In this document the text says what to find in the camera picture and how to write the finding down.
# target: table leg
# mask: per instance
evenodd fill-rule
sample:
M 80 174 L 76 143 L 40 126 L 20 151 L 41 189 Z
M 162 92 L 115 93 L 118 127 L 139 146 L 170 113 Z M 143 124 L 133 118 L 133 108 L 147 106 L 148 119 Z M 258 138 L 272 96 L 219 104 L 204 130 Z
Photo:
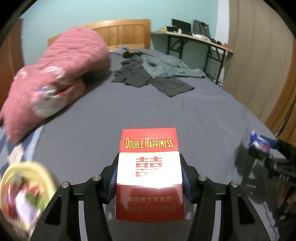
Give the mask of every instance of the table leg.
M 219 82 L 220 73 L 221 73 L 221 70 L 223 67 L 223 63 L 224 63 L 225 53 L 226 53 L 226 50 L 223 50 L 223 55 L 222 55 L 222 60 L 221 60 L 221 64 L 220 64 L 220 68 L 219 68 L 219 72 L 218 72 L 218 76 L 217 76 L 217 80 L 216 80 L 216 85 L 218 85 L 218 82 Z
M 183 47 L 184 47 L 184 39 L 182 39 L 181 40 L 181 46 L 180 46 L 180 49 L 181 49 L 181 51 L 180 51 L 180 53 L 179 53 L 179 59 L 182 59 L 182 55 L 183 55 Z
M 167 50 L 167 55 L 170 54 L 170 39 L 171 39 L 171 37 L 168 36 L 168 50 Z
M 208 63 L 208 61 L 209 61 L 209 55 L 210 55 L 210 53 L 211 53 L 211 49 L 210 49 L 211 47 L 208 45 L 207 46 L 207 57 L 206 57 L 206 59 L 205 59 L 205 67 L 204 67 L 204 73 L 206 72 L 206 70 L 207 70 L 207 63 Z

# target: desk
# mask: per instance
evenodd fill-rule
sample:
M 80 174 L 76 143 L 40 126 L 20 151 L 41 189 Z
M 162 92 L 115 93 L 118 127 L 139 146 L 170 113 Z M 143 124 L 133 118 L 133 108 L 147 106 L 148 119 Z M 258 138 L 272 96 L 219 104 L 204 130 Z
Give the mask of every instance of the desk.
M 214 44 L 214 43 L 212 43 L 210 41 L 202 40 L 202 39 L 199 39 L 199 38 L 196 38 L 194 36 L 187 35 L 187 34 L 179 34 L 179 33 L 174 33 L 174 32 L 162 32 L 162 31 L 151 32 L 151 34 L 164 34 L 164 35 L 167 35 L 168 36 L 167 54 L 169 54 L 170 50 L 172 50 L 174 52 L 177 52 L 177 53 L 179 53 L 179 59 L 182 59 L 183 48 L 184 48 L 184 45 L 188 41 L 194 41 L 194 42 L 198 42 L 198 43 L 207 45 L 207 48 L 208 48 L 207 49 L 207 57 L 206 57 L 206 60 L 205 60 L 205 67 L 204 67 L 203 71 L 204 71 L 204 73 L 206 73 L 209 58 L 214 59 L 214 60 L 216 60 L 216 61 L 218 61 L 220 63 L 220 67 L 219 67 L 219 71 L 218 71 L 218 77 L 217 77 L 217 80 L 216 80 L 216 85 L 218 84 L 218 79 L 220 77 L 220 73 L 221 73 L 221 70 L 222 70 L 222 67 L 223 67 L 223 64 L 224 64 L 224 59 L 225 59 L 226 52 L 233 53 L 232 50 L 230 50 L 228 48 L 225 48 L 225 47 L 223 47 L 221 45 Z M 178 40 L 171 45 L 171 38 L 178 38 Z M 177 47 L 177 49 L 175 49 L 174 46 L 177 43 L 180 43 L 180 46 Z M 221 49 L 223 51 L 222 58 L 220 58 L 220 56 L 219 56 L 218 49 Z M 217 58 L 213 57 L 212 51 L 217 53 Z

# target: backpack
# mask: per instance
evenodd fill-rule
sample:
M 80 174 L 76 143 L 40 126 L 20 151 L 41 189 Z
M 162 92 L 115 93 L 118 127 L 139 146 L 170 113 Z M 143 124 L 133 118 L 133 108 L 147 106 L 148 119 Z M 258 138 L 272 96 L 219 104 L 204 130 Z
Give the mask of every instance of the backpack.
M 209 25 L 196 19 L 193 21 L 192 33 L 204 35 L 211 39 Z

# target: pink blanket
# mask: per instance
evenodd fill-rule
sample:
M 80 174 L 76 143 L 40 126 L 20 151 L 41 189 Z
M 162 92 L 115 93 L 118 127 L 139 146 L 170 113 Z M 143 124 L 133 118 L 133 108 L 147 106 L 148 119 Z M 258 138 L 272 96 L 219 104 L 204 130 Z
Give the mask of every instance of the pink blanket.
M 47 117 L 85 93 L 81 76 L 110 68 L 110 54 L 94 30 L 71 27 L 44 52 L 37 64 L 19 70 L 0 118 L 17 143 Z

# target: yellow plate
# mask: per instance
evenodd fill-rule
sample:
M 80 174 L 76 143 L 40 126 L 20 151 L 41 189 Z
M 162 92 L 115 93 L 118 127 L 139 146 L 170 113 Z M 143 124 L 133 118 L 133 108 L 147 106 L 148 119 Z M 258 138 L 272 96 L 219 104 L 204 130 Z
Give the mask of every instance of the yellow plate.
M 57 187 L 54 184 L 48 170 L 43 165 L 35 161 L 23 161 L 12 164 L 7 168 L 0 183 L 0 198 L 2 187 L 6 183 L 12 182 L 16 173 L 19 173 L 22 177 L 24 177 L 30 186 L 38 184 L 44 204 L 47 206 L 55 194 Z

